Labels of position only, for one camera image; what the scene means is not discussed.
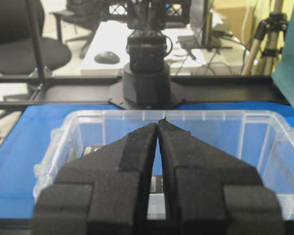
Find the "black cable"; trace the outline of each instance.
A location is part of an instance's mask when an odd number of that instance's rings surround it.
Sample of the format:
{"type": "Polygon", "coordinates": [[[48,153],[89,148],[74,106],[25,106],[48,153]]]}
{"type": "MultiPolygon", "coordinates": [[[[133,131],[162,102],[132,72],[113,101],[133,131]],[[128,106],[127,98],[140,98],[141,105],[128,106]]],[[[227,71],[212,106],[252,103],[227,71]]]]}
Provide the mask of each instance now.
{"type": "Polygon", "coordinates": [[[199,70],[200,68],[207,68],[207,69],[209,69],[214,75],[217,75],[217,73],[216,73],[216,71],[215,71],[214,69],[212,69],[211,67],[208,67],[207,65],[203,65],[203,64],[201,64],[200,67],[198,67],[198,68],[196,69],[196,71],[195,71],[195,75],[197,75],[198,70],[199,70]]]}
{"type": "Polygon", "coordinates": [[[160,59],[160,58],[165,58],[165,57],[167,57],[167,56],[172,52],[172,50],[173,50],[173,42],[172,42],[171,38],[168,37],[167,35],[165,35],[165,36],[166,36],[166,38],[168,38],[168,39],[170,40],[171,48],[170,48],[170,50],[169,50],[168,52],[166,52],[166,54],[164,54],[164,55],[162,55],[162,56],[160,56],[160,57],[158,57],[158,58],[156,58],[156,59],[160,59]]]}
{"type": "Polygon", "coordinates": [[[211,57],[209,63],[207,64],[207,69],[206,69],[206,71],[205,71],[204,76],[207,74],[207,72],[208,72],[208,68],[210,68],[211,63],[212,63],[212,61],[214,60],[214,58],[215,58],[215,56],[217,55],[218,52],[219,52],[219,49],[216,49],[216,52],[214,53],[214,55],[211,57]]]}
{"type": "Polygon", "coordinates": [[[222,65],[225,65],[225,66],[229,69],[231,75],[234,75],[234,72],[233,72],[231,66],[229,66],[227,63],[224,63],[224,62],[221,62],[221,61],[220,61],[220,62],[212,62],[212,63],[210,63],[210,64],[211,64],[211,65],[212,65],[212,64],[222,64],[222,65]]]}

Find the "cable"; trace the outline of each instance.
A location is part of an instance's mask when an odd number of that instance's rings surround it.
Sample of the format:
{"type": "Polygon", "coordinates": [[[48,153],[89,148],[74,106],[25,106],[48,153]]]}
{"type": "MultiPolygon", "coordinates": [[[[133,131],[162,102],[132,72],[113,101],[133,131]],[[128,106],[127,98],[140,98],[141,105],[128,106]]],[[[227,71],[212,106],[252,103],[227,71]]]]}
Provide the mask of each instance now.
{"type": "Polygon", "coordinates": [[[231,66],[229,66],[227,63],[224,63],[224,62],[212,62],[210,64],[222,64],[222,65],[225,65],[229,69],[231,75],[234,75],[234,72],[233,72],[231,66]]]}
{"type": "MultiPolygon", "coordinates": [[[[208,7],[207,14],[206,14],[206,16],[205,16],[205,18],[204,18],[204,20],[203,20],[203,22],[202,22],[202,25],[201,25],[201,27],[200,27],[200,30],[199,30],[198,34],[197,34],[197,37],[195,37],[195,41],[194,41],[194,44],[193,44],[192,47],[194,47],[196,44],[198,44],[197,40],[199,39],[200,34],[202,33],[203,28],[205,27],[205,24],[206,24],[206,22],[207,22],[207,19],[208,19],[209,13],[210,13],[210,9],[212,8],[214,2],[215,2],[215,0],[212,0],[210,6],[208,7]]],[[[177,76],[178,73],[181,71],[181,69],[183,68],[183,66],[184,66],[184,64],[185,64],[185,61],[188,59],[188,57],[189,57],[189,53],[187,52],[187,56],[186,56],[186,58],[184,59],[184,61],[182,62],[181,67],[180,67],[180,68],[178,69],[178,71],[176,72],[175,76],[177,76]]]]}
{"type": "Polygon", "coordinates": [[[164,54],[164,55],[162,55],[162,56],[160,56],[159,58],[156,58],[156,59],[167,57],[172,52],[172,50],[173,50],[173,42],[172,42],[171,38],[168,37],[167,35],[165,35],[165,36],[166,36],[166,38],[168,38],[170,40],[171,48],[170,48],[170,50],[166,54],[164,54]]]}
{"type": "Polygon", "coordinates": [[[249,0],[246,0],[246,13],[244,16],[242,30],[241,30],[241,41],[243,44],[245,44],[245,29],[246,29],[248,17],[249,17],[249,0]]]}
{"type": "Polygon", "coordinates": [[[216,52],[214,53],[214,55],[211,57],[209,63],[207,64],[207,69],[206,69],[206,71],[205,71],[204,76],[207,74],[207,72],[208,72],[208,68],[210,68],[211,63],[212,63],[212,61],[214,60],[214,58],[215,58],[215,56],[217,55],[218,52],[219,52],[219,49],[216,49],[216,52]]]}
{"type": "Polygon", "coordinates": [[[198,67],[198,68],[196,69],[196,71],[195,71],[195,75],[197,74],[197,72],[198,72],[198,70],[199,70],[200,68],[207,68],[207,69],[209,69],[214,75],[217,75],[217,73],[216,73],[215,70],[213,70],[211,67],[208,67],[207,65],[203,65],[203,64],[201,64],[201,66],[198,67]]]}

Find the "blue tablecloth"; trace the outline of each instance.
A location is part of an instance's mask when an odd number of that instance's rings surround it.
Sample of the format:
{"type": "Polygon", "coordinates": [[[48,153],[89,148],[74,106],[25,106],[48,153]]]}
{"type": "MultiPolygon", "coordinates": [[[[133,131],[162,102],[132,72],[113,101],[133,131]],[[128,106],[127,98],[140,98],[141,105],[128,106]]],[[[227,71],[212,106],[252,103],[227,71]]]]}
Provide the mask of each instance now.
{"type": "MultiPolygon", "coordinates": [[[[36,183],[33,167],[50,142],[50,133],[76,110],[111,110],[113,105],[43,105],[27,108],[0,148],[0,218],[30,218],[36,183]]],[[[178,110],[270,110],[294,128],[291,106],[263,102],[181,105],[178,110]]]]}

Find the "office chair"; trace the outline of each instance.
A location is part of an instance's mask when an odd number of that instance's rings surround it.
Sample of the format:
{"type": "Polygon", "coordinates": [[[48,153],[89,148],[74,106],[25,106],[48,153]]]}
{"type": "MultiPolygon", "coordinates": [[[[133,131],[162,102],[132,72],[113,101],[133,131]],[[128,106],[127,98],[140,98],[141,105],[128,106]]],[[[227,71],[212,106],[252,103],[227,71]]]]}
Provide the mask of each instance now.
{"type": "MultiPolygon", "coordinates": [[[[39,29],[42,34],[45,12],[39,0],[35,1],[39,29]]],[[[41,45],[46,66],[56,70],[66,65],[72,57],[71,51],[62,42],[41,38],[41,45]]],[[[36,61],[28,28],[25,1],[0,0],[0,73],[3,75],[31,74],[36,68],[36,61]]],[[[6,95],[4,100],[29,99],[35,87],[27,86],[28,94],[6,95]]],[[[10,112],[2,113],[0,119],[10,112]]]]}
{"type": "Polygon", "coordinates": [[[65,41],[67,43],[86,40],[79,54],[79,57],[83,59],[99,27],[100,13],[99,4],[94,0],[67,0],[67,10],[51,13],[56,18],[58,40],[62,41],[61,21],[90,30],[91,32],[86,36],[65,41]]]}

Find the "desk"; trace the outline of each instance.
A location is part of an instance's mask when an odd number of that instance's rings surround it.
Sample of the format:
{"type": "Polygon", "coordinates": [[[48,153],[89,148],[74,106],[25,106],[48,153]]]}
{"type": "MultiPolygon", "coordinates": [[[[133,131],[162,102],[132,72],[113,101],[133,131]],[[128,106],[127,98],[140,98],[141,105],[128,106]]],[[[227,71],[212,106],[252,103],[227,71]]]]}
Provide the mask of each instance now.
{"type": "MultiPolygon", "coordinates": [[[[215,23],[221,23],[217,17],[214,20],[215,23]]],[[[126,53],[127,37],[132,30],[127,28],[127,24],[116,21],[102,22],[98,28],[98,31],[89,47],[85,59],[82,62],[80,71],[82,75],[120,75],[122,69],[126,63],[129,62],[129,55],[126,53]],[[94,57],[103,51],[113,51],[116,53],[121,61],[116,65],[104,65],[94,61],[94,57]]],[[[178,29],[165,29],[163,33],[169,36],[173,41],[173,50],[165,60],[177,60],[179,62],[171,64],[171,74],[176,74],[181,67],[183,61],[186,58],[187,52],[181,49],[179,43],[177,43],[177,36],[189,36],[193,35],[193,31],[188,25],[186,28],[178,29]]],[[[243,52],[244,47],[221,39],[223,47],[233,47],[232,49],[221,49],[220,55],[216,55],[213,62],[223,62],[229,65],[235,74],[241,72],[243,65],[243,52]]],[[[196,57],[197,61],[192,60],[190,57],[186,60],[183,68],[180,70],[180,74],[192,74],[203,75],[205,74],[206,67],[198,68],[201,65],[210,61],[211,57],[215,54],[215,51],[209,52],[206,49],[193,49],[192,53],[196,57]]],[[[230,75],[229,68],[223,64],[214,64],[213,69],[217,75],[230,75]]]]}

